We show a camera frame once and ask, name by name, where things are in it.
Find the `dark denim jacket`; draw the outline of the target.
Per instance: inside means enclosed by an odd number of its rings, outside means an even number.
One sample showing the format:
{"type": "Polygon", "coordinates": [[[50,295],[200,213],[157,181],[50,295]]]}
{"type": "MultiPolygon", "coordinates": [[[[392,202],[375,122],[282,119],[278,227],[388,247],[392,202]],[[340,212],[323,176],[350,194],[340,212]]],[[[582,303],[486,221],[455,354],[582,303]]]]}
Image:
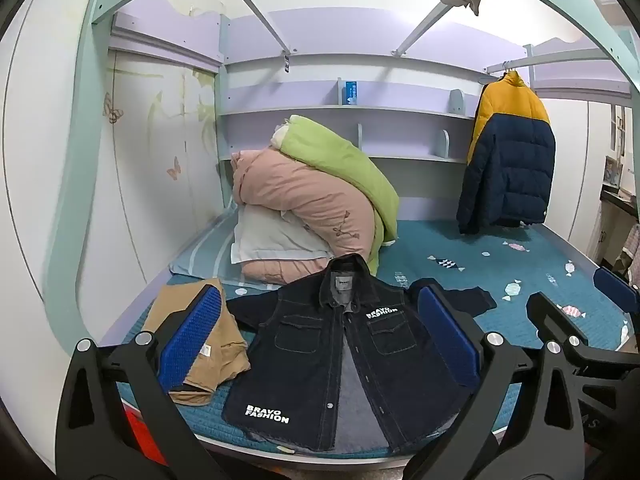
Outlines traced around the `dark denim jacket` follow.
{"type": "Polygon", "coordinates": [[[371,275],[363,258],[335,258],[321,272],[228,309],[253,333],[250,368],[232,382],[222,418],[254,438],[310,452],[405,451],[461,410],[470,388],[454,380],[409,287],[371,275]]]}

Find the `teal quilted bedspread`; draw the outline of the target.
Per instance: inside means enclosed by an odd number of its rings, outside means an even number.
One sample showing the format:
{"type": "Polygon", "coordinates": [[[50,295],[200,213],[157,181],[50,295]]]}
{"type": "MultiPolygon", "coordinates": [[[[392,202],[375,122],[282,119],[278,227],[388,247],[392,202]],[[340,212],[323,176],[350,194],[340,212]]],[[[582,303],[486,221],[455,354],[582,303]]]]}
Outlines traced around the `teal quilted bedspread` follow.
{"type": "MultiPolygon", "coordinates": [[[[454,221],[399,221],[398,230],[399,240],[381,249],[378,278],[407,288],[417,278],[430,276],[446,289],[485,289],[497,307],[476,318],[477,323],[486,332],[503,334],[511,344],[541,346],[525,312],[526,299],[534,292],[543,292],[563,308],[577,308],[580,318],[572,321],[590,346],[618,350],[634,331],[629,316],[593,286],[590,260],[544,226],[495,228],[469,242],[459,236],[454,221]]],[[[169,285],[202,280],[172,275],[169,285]]],[[[178,405],[178,410],[205,441],[251,450],[248,454],[259,450],[284,456],[275,444],[248,438],[224,422],[230,387],[231,382],[220,386],[209,404],[178,405]]]]}

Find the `tan folded trousers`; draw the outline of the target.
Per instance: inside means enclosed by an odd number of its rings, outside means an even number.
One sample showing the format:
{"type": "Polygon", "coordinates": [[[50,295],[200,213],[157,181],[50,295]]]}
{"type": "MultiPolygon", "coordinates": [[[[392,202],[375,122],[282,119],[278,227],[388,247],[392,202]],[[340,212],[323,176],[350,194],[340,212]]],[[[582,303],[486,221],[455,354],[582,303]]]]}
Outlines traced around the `tan folded trousers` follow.
{"type": "Polygon", "coordinates": [[[189,315],[160,352],[160,384],[175,403],[202,406],[218,386],[250,369],[247,343],[216,278],[163,286],[143,329],[155,333],[183,312],[189,315]]]}

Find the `navy yellow puffer jacket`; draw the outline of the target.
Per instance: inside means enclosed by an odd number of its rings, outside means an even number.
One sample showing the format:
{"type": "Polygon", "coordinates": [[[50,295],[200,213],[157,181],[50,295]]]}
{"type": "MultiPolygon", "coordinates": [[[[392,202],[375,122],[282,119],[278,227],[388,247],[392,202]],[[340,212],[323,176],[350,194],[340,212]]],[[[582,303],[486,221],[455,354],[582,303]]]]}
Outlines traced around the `navy yellow puffer jacket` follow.
{"type": "Polygon", "coordinates": [[[515,70],[480,92],[457,210],[459,231],[546,221],[556,143],[544,104],[515,70]]]}

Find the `striped blue bed sheet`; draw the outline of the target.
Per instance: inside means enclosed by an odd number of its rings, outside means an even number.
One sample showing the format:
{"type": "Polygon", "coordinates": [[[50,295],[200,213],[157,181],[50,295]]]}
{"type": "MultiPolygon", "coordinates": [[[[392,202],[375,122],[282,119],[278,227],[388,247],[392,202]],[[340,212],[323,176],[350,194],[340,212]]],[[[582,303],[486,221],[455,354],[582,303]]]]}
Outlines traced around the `striped blue bed sheet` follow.
{"type": "Polygon", "coordinates": [[[231,261],[231,246],[234,242],[234,228],[238,223],[238,211],[229,207],[205,231],[198,234],[189,245],[169,265],[175,275],[191,278],[219,278],[224,285],[261,290],[277,289],[278,285],[252,280],[244,275],[241,265],[231,261]]]}

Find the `white pillow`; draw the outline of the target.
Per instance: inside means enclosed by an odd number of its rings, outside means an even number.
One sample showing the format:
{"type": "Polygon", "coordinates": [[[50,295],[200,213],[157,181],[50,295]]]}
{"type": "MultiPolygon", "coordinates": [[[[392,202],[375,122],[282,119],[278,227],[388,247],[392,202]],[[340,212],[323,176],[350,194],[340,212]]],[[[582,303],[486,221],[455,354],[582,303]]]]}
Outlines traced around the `white pillow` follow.
{"type": "Polygon", "coordinates": [[[242,205],[234,228],[231,262],[331,259],[328,244],[291,211],[242,205]]]}

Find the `pink duvet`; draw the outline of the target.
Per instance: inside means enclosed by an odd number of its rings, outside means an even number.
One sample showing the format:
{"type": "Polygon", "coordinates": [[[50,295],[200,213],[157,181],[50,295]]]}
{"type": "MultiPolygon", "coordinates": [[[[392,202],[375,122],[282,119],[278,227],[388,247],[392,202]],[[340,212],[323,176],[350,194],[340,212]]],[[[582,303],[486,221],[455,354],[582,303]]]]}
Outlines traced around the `pink duvet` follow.
{"type": "MultiPolygon", "coordinates": [[[[374,210],[354,186],[273,148],[237,152],[231,165],[233,197],[239,206],[291,211],[330,246],[333,257],[357,254],[368,266],[374,210]]],[[[323,270],[329,260],[256,260],[240,265],[252,280],[283,285],[323,270]]]]}

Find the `blue box on shelf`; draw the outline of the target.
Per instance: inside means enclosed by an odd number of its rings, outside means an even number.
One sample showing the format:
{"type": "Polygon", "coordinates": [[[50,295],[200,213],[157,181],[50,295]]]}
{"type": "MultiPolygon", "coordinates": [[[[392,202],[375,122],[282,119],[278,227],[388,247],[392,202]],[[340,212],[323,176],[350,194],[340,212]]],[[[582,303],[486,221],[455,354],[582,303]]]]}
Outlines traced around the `blue box on shelf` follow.
{"type": "Polygon", "coordinates": [[[358,104],[358,84],[356,81],[346,80],[342,87],[342,104],[357,105],[358,104]]]}

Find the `green duvet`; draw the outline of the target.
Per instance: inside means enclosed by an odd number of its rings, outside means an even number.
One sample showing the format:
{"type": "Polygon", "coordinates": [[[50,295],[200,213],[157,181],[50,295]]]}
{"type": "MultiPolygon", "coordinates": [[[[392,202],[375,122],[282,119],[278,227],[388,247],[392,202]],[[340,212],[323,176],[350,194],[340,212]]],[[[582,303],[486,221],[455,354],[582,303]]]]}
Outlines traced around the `green duvet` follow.
{"type": "Polygon", "coordinates": [[[380,249],[398,237],[399,196],[390,181],[356,145],[326,126],[291,115],[274,130],[270,145],[283,155],[339,178],[367,197],[374,210],[374,237],[369,270],[378,273],[380,249]]]}

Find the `white clothes rail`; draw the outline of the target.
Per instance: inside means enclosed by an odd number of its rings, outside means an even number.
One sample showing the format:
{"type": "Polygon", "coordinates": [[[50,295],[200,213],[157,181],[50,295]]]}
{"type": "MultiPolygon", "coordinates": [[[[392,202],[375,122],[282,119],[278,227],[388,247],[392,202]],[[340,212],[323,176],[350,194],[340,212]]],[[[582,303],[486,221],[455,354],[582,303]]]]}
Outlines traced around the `white clothes rail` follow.
{"type": "Polygon", "coordinates": [[[484,73],[493,74],[498,72],[507,72],[508,70],[515,70],[516,68],[520,67],[537,66],[544,64],[607,60],[608,56],[606,55],[606,53],[597,48],[568,50],[531,55],[526,56],[526,58],[517,58],[516,60],[504,61],[495,65],[489,65],[484,68],[484,73]]]}

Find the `lilac wall shelf unit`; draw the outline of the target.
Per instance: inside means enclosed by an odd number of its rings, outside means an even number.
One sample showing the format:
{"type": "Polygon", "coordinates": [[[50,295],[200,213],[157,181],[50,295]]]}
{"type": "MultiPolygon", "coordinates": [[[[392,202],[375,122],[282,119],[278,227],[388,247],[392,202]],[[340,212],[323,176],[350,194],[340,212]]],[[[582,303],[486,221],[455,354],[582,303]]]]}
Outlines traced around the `lilac wall shelf unit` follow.
{"type": "Polygon", "coordinates": [[[273,18],[279,36],[254,16],[221,29],[220,159],[263,148],[277,125],[303,115],[372,159],[399,195],[401,218],[452,218],[488,66],[521,48],[451,18],[420,34],[374,9],[273,18]]]}

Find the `mint bunk bed frame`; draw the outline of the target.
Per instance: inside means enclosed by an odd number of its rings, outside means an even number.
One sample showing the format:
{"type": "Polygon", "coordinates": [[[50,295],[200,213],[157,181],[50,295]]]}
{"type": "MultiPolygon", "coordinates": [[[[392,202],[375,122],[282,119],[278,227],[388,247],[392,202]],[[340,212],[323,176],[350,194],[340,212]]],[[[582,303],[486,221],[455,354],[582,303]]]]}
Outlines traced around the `mint bunk bed frame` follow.
{"type": "MultiPolygon", "coordinates": [[[[43,303],[49,325],[66,353],[89,332],[79,312],[76,280],[84,249],[100,144],[98,117],[103,101],[107,39],[111,18],[130,0],[88,0],[76,54],[72,114],[58,206],[44,274],[43,303]]],[[[562,14],[618,66],[632,86],[639,84],[639,63],[587,0],[539,0],[562,14]]]]}

